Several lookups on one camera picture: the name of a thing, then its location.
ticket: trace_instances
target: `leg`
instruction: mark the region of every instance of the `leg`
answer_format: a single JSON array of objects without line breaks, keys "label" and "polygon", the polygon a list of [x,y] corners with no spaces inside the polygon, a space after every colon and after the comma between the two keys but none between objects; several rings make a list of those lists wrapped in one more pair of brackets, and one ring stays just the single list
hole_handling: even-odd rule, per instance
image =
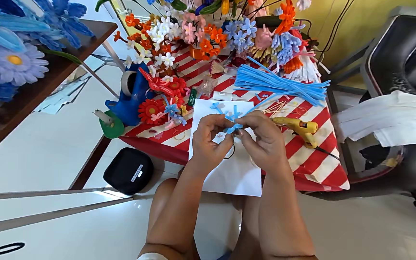
[{"label": "leg", "polygon": [[[147,228],[147,236],[152,229],[153,225],[158,219],[161,211],[166,205],[166,202],[170,198],[171,194],[176,187],[177,179],[171,178],[164,180],[158,186],[157,190],[155,191],[155,195],[153,196],[152,205],[150,206],[150,213],[149,213],[149,224]],[[192,250],[188,252],[185,259],[187,260],[200,260],[198,255],[197,247],[195,245],[195,239],[192,241]]]},{"label": "leg", "polygon": [[259,197],[245,196],[239,239],[229,260],[262,260],[259,246]]}]

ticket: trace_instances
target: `white floor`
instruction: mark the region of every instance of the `white floor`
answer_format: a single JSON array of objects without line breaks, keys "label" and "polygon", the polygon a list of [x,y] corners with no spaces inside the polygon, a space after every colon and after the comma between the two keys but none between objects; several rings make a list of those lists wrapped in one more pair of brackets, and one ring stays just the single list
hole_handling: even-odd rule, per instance
[{"label": "white floor", "polygon": [[[119,89],[121,72],[104,66],[98,74]],[[0,145],[0,192],[66,189],[101,134],[94,109],[113,100],[91,79],[79,97],[57,115],[34,113]],[[86,188],[103,187],[104,169],[127,145],[112,140]],[[182,168],[153,158],[152,189],[175,178]],[[102,195],[74,194],[0,201],[0,221],[31,214],[109,201]],[[147,231],[151,199],[136,200],[0,232],[0,246],[24,241],[11,259],[135,259]],[[321,260],[416,260],[416,208],[400,195],[329,202],[299,195],[302,215]],[[235,245],[240,214],[219,194],[203,193],[195,229],[202,259],[215,260]]]}]

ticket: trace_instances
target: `person's right hand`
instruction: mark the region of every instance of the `person's right hand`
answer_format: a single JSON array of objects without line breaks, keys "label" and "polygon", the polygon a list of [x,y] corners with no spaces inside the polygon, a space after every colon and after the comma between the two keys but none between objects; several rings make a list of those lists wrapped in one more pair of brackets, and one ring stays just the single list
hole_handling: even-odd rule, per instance
[{"label": "person's right hand", "polygon": [[272,120],[255,110],[236,119],[235,122],[242,124],[244,128],[253,129],[256,142],[244,129],[240,129],[240,139],[259,168],[274,174],[277,170],[283,171],[284,167],[289,167],[282,133]]}]

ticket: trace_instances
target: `wooden table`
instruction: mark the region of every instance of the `wooden table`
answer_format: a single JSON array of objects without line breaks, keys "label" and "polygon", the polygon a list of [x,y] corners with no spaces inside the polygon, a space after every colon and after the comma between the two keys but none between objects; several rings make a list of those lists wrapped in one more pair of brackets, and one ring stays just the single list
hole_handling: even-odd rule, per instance
[{"label": "wooden table", "polygon": [[[99,45],[106,43],[106,39],[118,28],[115,23],[82,20],[95,33],[95,37],[78,34],[81,48],[67,47],[64,52],[70,53],[84,61]],[[66,58],[46,54],[45,60],[49,72],[43,79],[33,84],[25,84],[19,88],[14,99],[0,107],[0,142],[14,130],[54,89],[59,86],[76,68],[78,64]]]}]

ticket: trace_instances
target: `striped tablecloth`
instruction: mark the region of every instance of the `striped tablecloth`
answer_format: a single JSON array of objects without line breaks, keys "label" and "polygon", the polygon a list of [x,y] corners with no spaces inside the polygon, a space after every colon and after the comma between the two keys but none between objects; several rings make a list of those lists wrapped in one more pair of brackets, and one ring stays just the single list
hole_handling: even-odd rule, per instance
[{"label": "striped tablecloth", "polygon": [[[192,59],[189,55],[188,47],[173,46],[173,49],[173,56],[176,58],[175,63],[179,64],[177,69],[179,76],[182,76],[186,80],[187,86],[189,87],[200,85],[204,75],[208,73],[209,63]],[[258,91],[234,91],[234,88],[236,88],[234,86],[234,79],[231,79],[228,75],[217,74],[214,78],[218,79],[218,85],[214,89],[215,91],[233,92],[242,99],[253,101],[255,105],[259,103],[255,93],[260,97],[263,94],[271,94],[269,92]],[[291,113],[278,113],[275,116],[299,118],[303,121],[316,122],[319,125],[319,129],[314,134],[314,137],[318,145],[338,157],[337,140],[330,121],[327,104],[325,103],[324,106],[312,106],[307,101],[293,96],[289,96],[288,98],[282,97],[280,99],[280,101],[284,100],[287,102],[287,105],[283,109],[287,109],[286,111]],[[272,102],[269,102],[260,109],[265,109],[272,105]],[[178,151],[187,152],[189,150],[190,128],[192,127],[192,113],[188,114],[186,118],[186,126],[180,124],[169,130],[166,130],[162,125],[151,126],[144,123],[135,127],[127,127],[128,132],[124,134],[125,137],[122,140],[127,142],[126,137],[144,137],[155,143],[155,149],[166,149],[170,147],[171,149],[167,149],[166,151],[175,153]],[[290,129],[283,128],[282,132],[285,140],[286,156],[294,173],[297,190],[340,191],[342,189],[349,189],[348,178],[337,159],[320,151],[304,147],[303,139],[300,136],[293,135],[293,131]]]}]

